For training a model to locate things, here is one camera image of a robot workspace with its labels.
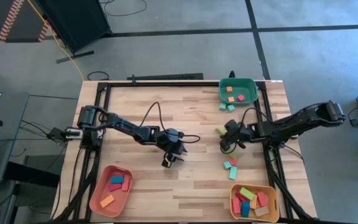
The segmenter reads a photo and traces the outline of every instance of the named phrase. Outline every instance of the pink block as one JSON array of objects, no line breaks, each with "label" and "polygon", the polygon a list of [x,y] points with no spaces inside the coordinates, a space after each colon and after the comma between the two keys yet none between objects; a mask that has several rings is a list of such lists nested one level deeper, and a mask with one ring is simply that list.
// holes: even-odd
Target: pink block
[{"label": "pink block", "polygon": [[233,206],[233,212],[235,214],[240,214],[241,209],[240,209],[240,200],[239,200],[239,198],[234,197],[234,198],[232,198],[231,202],[232,202],[232,206]]},{"label": "pink block", "polygon": [[258,202],[261,207],[267,206],[266,195],[263,192],[256,193],[258,195]]},{"label": "pink block", "polygon": [[109,184],[109,191],[117,190],[121,188],[121,184]]},{"label": "pink block", "polygon": [[232,166],[235,166],[237,163],[236,159],[230,159],[229,162],[230,162],[230,165],[232,165]]},{"label": "pink block", "polygon": [[241,202],[249,202],[248,198],[244,197],[242,194],[240,194],[239,192],[236,193],[236,196],[239,198],[239,200]]},{"label": "pink block", "polygon": [[129,182],[130,182],[131,180],[130,180],[130,178],[129,178],[129,176],[125,176],[124,177],[124,183],[122,183],[122,190],[123,191],[128,191],[128,189],[129,189]]}]

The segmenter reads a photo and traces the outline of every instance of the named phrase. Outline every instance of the teal block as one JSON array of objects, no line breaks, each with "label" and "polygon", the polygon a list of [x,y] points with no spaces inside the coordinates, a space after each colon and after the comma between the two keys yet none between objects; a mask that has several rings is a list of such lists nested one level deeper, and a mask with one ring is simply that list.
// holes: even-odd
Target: teal block
[{"label": "teal block", "polygon": [[248,217],[249,216],[249,210],[250,210],[249,202],[242,202],[241,216],[242,217]]},{"label": "teal block", "polygon": [[226,104],[221,103],[221,105],[219,106],[219,110],[226,110]]},{"label": "teal block", "polygon": [[124,183],[123,176],[116,176],[110,179],[110,184],[121,184],[121,183]]},{"label": "teal block", "polygon": [[229,178],[232,180],[235,180],[237,178],[237,167],[232,166],[230,168],[230,174],[229,174]]},{"label": "teal block", "polygon": [[233,105],[229,105],[229,106],[227,106],[227,109],[228,109],[230,112],[232,112],[232,111],[234,111],[234,106],[233,106]]},{"label": "teal block", "polygon": [[225,169],[230,168],[230,167],[231,167],[230,162],[229,162],[229,161],[224,162],[224,163],[223,163],[223,167],[224,167]]}]

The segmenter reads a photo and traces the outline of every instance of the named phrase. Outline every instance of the wooden tabletop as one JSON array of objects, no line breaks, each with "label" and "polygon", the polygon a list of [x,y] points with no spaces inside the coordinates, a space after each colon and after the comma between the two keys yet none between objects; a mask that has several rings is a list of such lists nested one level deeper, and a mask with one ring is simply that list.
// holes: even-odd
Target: wooden tabletop
[{"label": "wooden tabletop", "polygon": [[[83,83],[73,127],[76,127],[80,108],[94,104],[97,85],[98,82]],[[273,118],[290,115],[283,83],[266,81],[266,86]],[[261,95],[259,99],[264,110]],[[149,106],[158,101],[166,128],[175,128],[185,134],[197,134],[201,140],[195,144],[185,144],[189,152],[182,155],[185,161],[175,162],[170,169],[166,169],[161,166],[162,150],[155,146],[141,146],[130,136],[108,129],[104,135],[98,178],[106,166],[115,165],[129,169],[134,175],[134,183],[126,206],[118,217],[109,218],[92,213],[92,222],[233,222],[235,219],[229,211],[230,188],[236,183],[269,185],[262,145],[259,143],[246,144],[246,149],[236,149],[240,156],[237,180],[229,180],[229,171],[223,169],[223,162],[228,157],[219,150],[219,136],[214,129],[224,126],[230,119],[239,121],[247,106],[237,106],[233,113],[219,111],[218,87],[114,87],[110,100],[108,111],[134,124],[140,124]],[[245,122],[256,121],[255,111],[250,110]],[[160,125],[157,108],[151,110],[145,125]],[[287,144],[300,152],[297,141],[289,141]],[[67,147],[57,215],[68,204],[79,145],[79,141],[72,141]],[[289,191],[305,211],[315,217],[316,211],[302,160],[285,149],[281,149],[280,153]],[[73,195],[78,187],[83,155],[84,152],[80,155],[75,171]],[[88,206],[87,196],[86,192],[80,218],[84,217]],[[281,194],[279,204],[285,216]]]}]

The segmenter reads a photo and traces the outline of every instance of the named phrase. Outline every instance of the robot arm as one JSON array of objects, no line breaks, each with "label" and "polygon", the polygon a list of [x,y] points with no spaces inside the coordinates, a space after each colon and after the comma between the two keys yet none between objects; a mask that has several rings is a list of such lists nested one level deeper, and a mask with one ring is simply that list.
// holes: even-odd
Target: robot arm
[{"label": "robot arm", "polygon": [[[101,121],[101,125],[95,126],[97,113],[101,113],[105,120]],[[130,135],[136,142],[141,145],[154,145],[165,151],[162,166],[170,167],[172,162],[177,159],[176,155],[187,152],[180,140],[184,133],[175,129],[168,128],[160,130],[159,126],[137,126],[131,122],[120,118],[115,113],[108,113],[103,108],[97,106],[85,106],[81,108],[80,117],[77,126],[83,130],[83,139],[81,145],[88,149],[96,149],[101,145],[98,131],[113,128],[124,134]]]},{"label": "robot arm", "polygon": [[307,130],[318,126],[335,127],[345,121],[345,115],[339,104],[329,101],[307,106],[297,113],[277,121],[263,121],[245,125],[230,120],[225,124],[227,133],[221,136],[220,145],[228,151],[230,145],[238,144],[245,148],[243,142],[262,142],[268,140],[270,145],[278,147],[291,137],[301,135]]}]

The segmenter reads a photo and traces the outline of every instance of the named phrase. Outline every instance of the concrete floor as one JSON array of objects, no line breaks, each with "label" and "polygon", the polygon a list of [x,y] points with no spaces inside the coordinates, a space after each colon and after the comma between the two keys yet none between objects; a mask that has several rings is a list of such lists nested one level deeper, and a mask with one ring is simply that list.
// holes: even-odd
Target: concrete floor
[{"label": "concrete floor", "polygon": [[[146,1],[143,13],[109,17],[113,31],[250,27],[241,0]],[[111,13],[121,8],[124,13],[141,8],[139,4],[126,0],[109,7]],[[253,0],[252,5],[258,27],[358,24],[358,1]],[[345,113],[356,106],[358,29],[262,33],[260,38],[270,76],[284,81],[292,112],[326,100],[340,103]],[[113,80],[132,74],[195,72],[203,72],[205,79],[220,79],[230,70],[238,77],[262,78],[252,34],[122,37],[98,40],[82,51],[86,50],[95,54],[76,60],[83,73],[102,70]],[[81,79],[70,62],[55,63],[61,57],[52,40],[0,43],[0,91],[78,97]],[[76,100],[31,97],[25,119],[64,128],[71,125],[75,106]],[[338,128],[314,129],[300,137],[300,144],[319,218],[358,223],[358,128],[347,122]],[[14,152],[23,147],[31,155],[59,153],[50,142],[21,142]],[[21,217],[28,222],[47,218],[26,211]]]}]

